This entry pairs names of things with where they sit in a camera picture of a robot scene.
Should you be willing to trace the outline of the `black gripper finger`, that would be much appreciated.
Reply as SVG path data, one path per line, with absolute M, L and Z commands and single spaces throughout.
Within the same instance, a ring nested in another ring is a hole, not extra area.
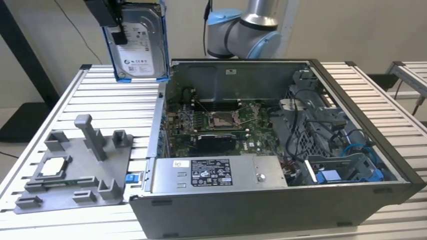
M 128 39 L 127 39 L 127 35 L 124 32 L 124 27 L 120 23 L 116 26 L 111 27 L 111 36 L 113 39 L 113 43 L 116 45 L 127 45 L 128 44 Z

